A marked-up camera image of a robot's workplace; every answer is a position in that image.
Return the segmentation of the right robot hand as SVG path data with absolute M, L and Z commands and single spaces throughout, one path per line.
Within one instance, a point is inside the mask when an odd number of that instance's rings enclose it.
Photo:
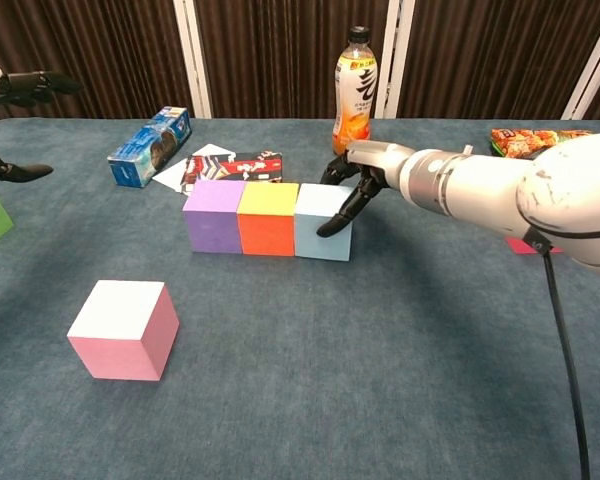
M 342 231 L 382 190 L 398 191 L 400 174 L 407 160 L 415 153 L 409 147 L 395 143 L 355 140 L 345 151 L 328 163 L 320 180 L 324 185 L 340 185 L 360 174 L 360 179 L 340 210 L 317 229 L 317 235 L 329 238 Z

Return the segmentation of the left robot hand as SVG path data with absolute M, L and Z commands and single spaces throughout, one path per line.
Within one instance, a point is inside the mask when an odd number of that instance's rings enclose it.
M 63 73 L 33 71 L 29 73 L 4 73 L 0 68 L 0 105 L 33 107 L 48 103 L 54 93 L 71 95 L 80 91 L 82 85 Z M 45 177 L 53 168 L 45 164 L 18 166 L 0 158 L 0 181 L 27 183 Z

